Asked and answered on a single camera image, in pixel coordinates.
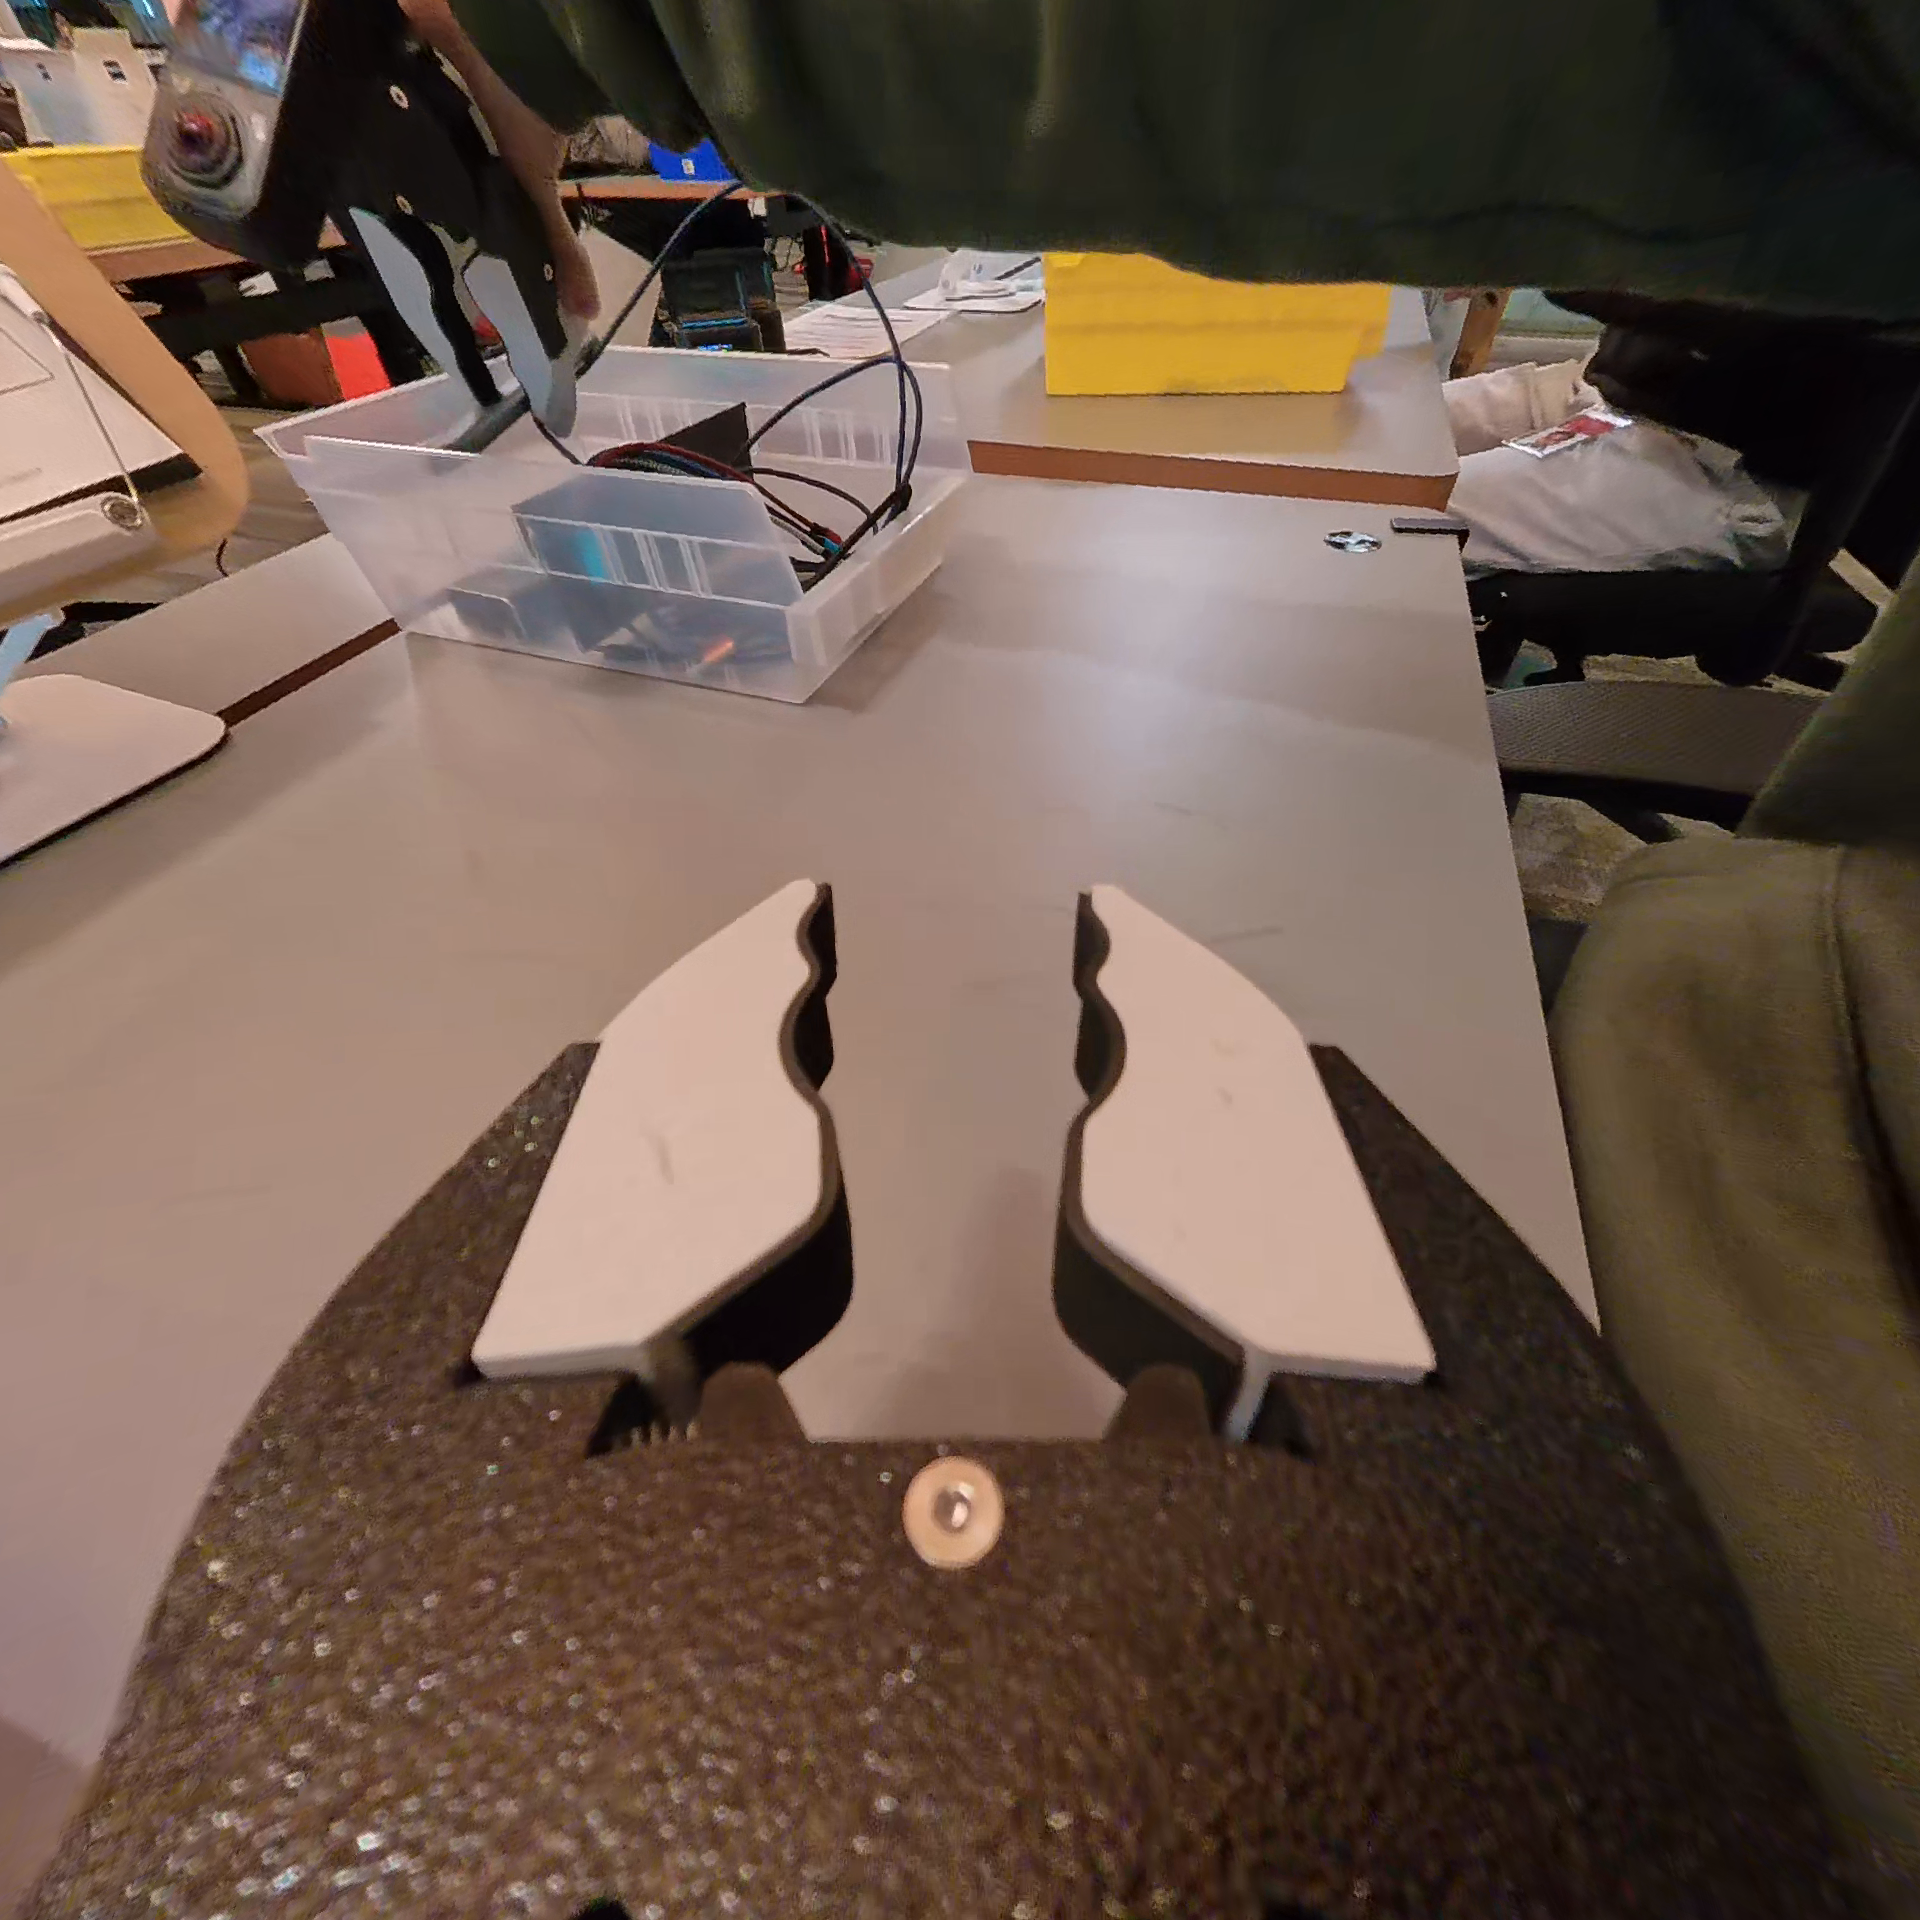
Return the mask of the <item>person's right forearm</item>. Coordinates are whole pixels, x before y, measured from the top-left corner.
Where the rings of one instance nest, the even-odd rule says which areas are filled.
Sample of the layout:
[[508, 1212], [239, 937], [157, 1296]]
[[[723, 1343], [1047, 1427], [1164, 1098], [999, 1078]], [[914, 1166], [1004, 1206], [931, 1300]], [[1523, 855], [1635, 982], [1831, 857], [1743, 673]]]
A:
[[1915, 4], [449, 14], [546, 129], [709, 139], [887, 243], [1915, 320]]

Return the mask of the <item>person's green clothing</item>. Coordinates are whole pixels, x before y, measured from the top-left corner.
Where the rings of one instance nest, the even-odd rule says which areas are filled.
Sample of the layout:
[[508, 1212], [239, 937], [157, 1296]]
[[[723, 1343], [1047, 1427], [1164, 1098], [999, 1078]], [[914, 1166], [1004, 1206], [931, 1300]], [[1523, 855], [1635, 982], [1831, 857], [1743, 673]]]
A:
[[1601, 1327], [1915, 1916], [1917, 564], [1743, 830], [1617, 872], [1551, 1032]]

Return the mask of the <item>person's right hand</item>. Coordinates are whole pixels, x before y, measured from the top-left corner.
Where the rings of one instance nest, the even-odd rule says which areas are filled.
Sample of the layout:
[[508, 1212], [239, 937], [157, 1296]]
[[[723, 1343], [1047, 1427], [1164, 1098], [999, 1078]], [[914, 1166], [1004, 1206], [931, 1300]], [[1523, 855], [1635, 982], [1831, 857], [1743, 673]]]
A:
[[533, 272], [538, 324], [592, 320], [597, 287], [560, 199], [568, 137], [607, 105], [563, 4], [400, 3], [415, 99], [396, 134], [396, 208], [461, 275], [483, 251]]

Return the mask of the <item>white stand base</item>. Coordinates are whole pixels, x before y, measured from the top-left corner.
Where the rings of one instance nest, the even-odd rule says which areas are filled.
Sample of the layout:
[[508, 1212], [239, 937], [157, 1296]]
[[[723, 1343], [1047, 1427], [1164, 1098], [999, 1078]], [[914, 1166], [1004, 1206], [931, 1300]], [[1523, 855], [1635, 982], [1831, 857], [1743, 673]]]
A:
[[3, 865], [211, 759], [229, 739], [217, 713], [53, 674], [3, 699]]

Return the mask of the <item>clear plastic bin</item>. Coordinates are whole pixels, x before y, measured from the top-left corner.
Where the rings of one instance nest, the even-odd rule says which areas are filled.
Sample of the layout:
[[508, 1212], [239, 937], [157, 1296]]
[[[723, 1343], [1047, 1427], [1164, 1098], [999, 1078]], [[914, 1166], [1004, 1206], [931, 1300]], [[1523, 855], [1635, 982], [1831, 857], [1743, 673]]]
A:
[[[592, 371], [583, 379], [600, 394]], [[893, 358], [827, 372], [765, 417], [735, 399], [587, 452], [572, 443], [579, 417], [568, 440], [527, 419], [484, 452], [442, 451], [474, 419], [439, 375], [259, 438], [400, 628], [783, 705], [812, 698], [931, 580], [975, 473], [962, 440], [952, 464], [929, 462], [921, 375]], [[580, 471], [752, 489], [802, 600], [769, 609], [544, 572], [512, 507]]]

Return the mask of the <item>printed instruction sheet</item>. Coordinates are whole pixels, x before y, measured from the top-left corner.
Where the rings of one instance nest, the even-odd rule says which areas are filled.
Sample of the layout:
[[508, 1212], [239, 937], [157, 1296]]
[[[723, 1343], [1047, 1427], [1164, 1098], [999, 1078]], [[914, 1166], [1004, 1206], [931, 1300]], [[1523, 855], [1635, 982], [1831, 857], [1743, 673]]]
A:
[[155, 547], [149, 499], [202, 468], [3, 270], [3, 598], [48, 594]]

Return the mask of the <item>white cloth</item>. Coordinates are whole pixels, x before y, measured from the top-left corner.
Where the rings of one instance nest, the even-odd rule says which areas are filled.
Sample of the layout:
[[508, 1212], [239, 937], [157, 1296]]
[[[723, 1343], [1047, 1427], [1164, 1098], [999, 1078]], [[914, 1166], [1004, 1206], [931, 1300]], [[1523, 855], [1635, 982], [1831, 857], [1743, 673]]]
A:
[[1523, 363], [1445, 384], [1468, 526], [1469, 583], [1497, 574], [1776, 570], [1809, 497], [1753, 473], [1709, 440], [1621, 417], [1594, 438], [1569, 424], [1609, 412], [1584, 359]]

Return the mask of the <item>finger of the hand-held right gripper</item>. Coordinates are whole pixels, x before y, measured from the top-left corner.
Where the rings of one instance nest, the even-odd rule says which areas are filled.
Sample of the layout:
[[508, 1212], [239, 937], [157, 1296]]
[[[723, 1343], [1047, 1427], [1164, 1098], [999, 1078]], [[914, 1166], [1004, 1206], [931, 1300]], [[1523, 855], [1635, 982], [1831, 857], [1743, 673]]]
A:
[[560, 305], [551, 264], [475, 251], [464, 289], [497, 331], [533, 419], [554, 435], [572, 433], [586, 339]]
[[349, 226], [423, 355], [442, 372], [458, 378], [479, 409], [497, 404], [498, 384], [475, 339], [439, 228], [407, 208], [352, 208]]

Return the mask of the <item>yellow plastic bin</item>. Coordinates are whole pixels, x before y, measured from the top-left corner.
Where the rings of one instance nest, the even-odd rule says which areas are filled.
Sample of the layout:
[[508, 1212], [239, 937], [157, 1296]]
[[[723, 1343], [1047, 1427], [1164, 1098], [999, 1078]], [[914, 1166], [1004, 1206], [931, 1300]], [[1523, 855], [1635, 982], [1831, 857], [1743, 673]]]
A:
[[1378, 281], [1212, 279], [1153, 257], [1044, 255], [1051, 399], [1330, 396], [1381, 353]]
[[89, 255], [187, 241], [149, 190], [139, 147], [33, 147], [7, 152], [3, 162]]

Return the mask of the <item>white paper sheet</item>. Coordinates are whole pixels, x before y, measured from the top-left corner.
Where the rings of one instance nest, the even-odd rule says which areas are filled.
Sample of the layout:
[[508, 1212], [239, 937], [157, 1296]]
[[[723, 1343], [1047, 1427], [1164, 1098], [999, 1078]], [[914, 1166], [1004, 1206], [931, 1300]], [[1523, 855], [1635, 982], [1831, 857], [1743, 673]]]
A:
[[834, 363], [874, 361], [893, 358], [935, 322], [933, 314], [877, 311], [868, 303], [812, 305], [784, 319], [784, 353]]

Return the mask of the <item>dark blue box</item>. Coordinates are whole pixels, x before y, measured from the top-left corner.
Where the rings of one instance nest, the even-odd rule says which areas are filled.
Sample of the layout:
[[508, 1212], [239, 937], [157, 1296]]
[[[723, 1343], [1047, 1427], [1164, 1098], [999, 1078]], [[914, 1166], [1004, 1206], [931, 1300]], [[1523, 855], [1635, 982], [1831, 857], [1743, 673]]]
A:
[[802, 600], [769, 507], [714, 478], [576, 471], [512, 507], [555, 577], [786, 609]]

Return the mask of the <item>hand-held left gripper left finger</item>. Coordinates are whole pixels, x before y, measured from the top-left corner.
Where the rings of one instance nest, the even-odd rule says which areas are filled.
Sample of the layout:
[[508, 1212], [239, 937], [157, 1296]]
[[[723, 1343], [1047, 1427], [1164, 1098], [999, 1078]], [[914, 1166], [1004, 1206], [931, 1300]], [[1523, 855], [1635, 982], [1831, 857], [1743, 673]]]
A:
[[471, 1345], [492, 1380], [784, 1374], [853, 1298], [832, 887], [792, 880], [603, 1028]]

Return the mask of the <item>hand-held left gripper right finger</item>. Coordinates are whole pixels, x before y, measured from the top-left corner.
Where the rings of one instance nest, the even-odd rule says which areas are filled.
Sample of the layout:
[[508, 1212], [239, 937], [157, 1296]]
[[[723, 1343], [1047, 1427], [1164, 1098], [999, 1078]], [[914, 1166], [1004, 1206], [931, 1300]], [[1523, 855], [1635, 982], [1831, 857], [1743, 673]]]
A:
[[1304, 1028], [1114, 882], [1074, 907], [1055, 1314], [1124, 1395], [1184, 1380], [1253, 1443], [1297, 1378], [1437, 1384], [1437, 1353]]

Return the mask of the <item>black office chair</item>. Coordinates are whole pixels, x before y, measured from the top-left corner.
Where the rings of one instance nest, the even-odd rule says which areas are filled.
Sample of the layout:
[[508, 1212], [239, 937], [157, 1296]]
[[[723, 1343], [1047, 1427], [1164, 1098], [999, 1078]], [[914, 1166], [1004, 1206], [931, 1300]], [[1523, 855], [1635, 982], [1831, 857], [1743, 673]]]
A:
[[1899, 583], [1915, 559], [1915, 322], [1555, 292], [1601, 322], [1609, 412], [1733, 449], [1809, 497], [1772, 570], [1497, 574], [1469, 583], [1504, 804], [1571, 800], [1669, 842], [1736, 830], [1842, 678], [1877, 611], [1835, 561]]

